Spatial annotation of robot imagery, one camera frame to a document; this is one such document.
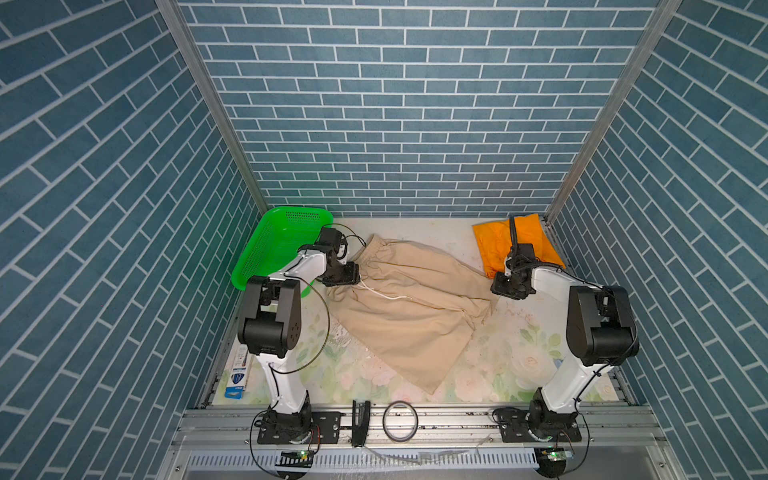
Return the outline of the orange shorts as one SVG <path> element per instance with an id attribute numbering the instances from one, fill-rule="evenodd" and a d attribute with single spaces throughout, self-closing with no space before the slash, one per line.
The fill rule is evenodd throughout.
<path id="1" fill-rule="evenodd" d="M 538 214 L 518 216 L 513 220 L 517 244 L 531 245 L 537 259 L 565 267 L 565 263 L 544 232 Z M 474 225 L 472 230 L 484 273 L 492 279 L 496 273 L 504 271 L 504 262 L 512 249 L 514 237 L 510 232 L 510 221 L 482 223 Z"/>

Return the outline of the beige shorts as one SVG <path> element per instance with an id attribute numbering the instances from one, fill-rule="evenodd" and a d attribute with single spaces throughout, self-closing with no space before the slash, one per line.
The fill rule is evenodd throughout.
<path id="1" fill-rule="evenodd" d="M 491 281 L 422 243 L 371 238 L 360 280 L 331 287 L 333 317 L 408 382 L 434 393 L 496 303 Z"/>

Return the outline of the green plastic basket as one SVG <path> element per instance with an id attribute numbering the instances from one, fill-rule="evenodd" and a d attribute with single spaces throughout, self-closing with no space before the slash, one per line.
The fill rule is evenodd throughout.
<path id="1" fill-rule="evenodd" d="M 315 242 L 331 212 L 314 207 L 282 206 L 269 210 L 258 222 L 233 269 L 231 281 L 240 291 L 252 276 L 266 277 L 283 270 L 303 245 Z"/>

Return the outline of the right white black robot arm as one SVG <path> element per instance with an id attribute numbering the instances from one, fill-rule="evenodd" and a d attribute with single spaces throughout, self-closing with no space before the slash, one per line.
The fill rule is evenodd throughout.
<path id="1" fill-rule="evenodd" d="M 563 267 L 539 260 L 530 244 L 515 242 L 491 292 L 512 300 L 545 295 L 565 306 L 568 353 L 554 376 L 537 388 L 526 410 L 499 407 L 493 421 L 505 443 L 579 442 L 579 405 L 602 375 L 639 351 L 627 290 L 582 280 Z"/>

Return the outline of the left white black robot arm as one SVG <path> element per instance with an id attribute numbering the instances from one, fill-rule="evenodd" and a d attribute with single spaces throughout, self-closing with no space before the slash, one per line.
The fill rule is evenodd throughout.
<path id="1" fill-rule="evenodd" d="M 262 444 L 319 444 L 321 427 L 313 419 L 292 350 L 302 332 L 302 292 L 314 281 L 327 287 L 355 285 L 358 265 L 348 259 L 347 242 L 305 245 L 282 269 L 247 281 L 238 312 L 237 339 L 261 366 L 271 399 L 261 416 Z"/>

